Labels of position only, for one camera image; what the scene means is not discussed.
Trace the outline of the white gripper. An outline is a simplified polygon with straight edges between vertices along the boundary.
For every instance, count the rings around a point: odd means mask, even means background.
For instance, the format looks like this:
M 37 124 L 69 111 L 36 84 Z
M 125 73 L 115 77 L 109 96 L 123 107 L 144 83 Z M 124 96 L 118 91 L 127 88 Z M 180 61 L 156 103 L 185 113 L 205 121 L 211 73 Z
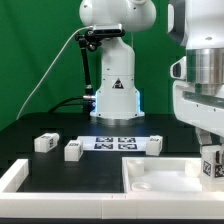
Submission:
M 172 87 L 175 116 L 196 127 L 200 152 L 203 152 L 212 144 L 210 133 L 224 137 L 224 83 L 205 84 L 196 89 L 194 83 L 187 81 L 186 57 L 171 66 L 170 76 L 175 79 Z

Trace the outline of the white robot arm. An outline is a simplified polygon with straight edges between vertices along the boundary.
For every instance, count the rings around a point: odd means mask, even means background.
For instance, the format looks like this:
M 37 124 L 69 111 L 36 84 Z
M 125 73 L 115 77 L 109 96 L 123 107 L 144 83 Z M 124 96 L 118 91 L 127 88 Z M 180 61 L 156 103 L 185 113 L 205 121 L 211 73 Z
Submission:
M 102 48 L 101 86 L 90 116 L 110 125 L 142 117 L 134 51 L 121 36 L 154 24 L 152 0 L 82 0 L 79 15 L 87 47 Z M 212 143 L 211 134 L 224 139 L 224 0 L 170 0 L 167 31 L 186 49 L 170 67 L 176 118 L 196 127 L 202 146 Z

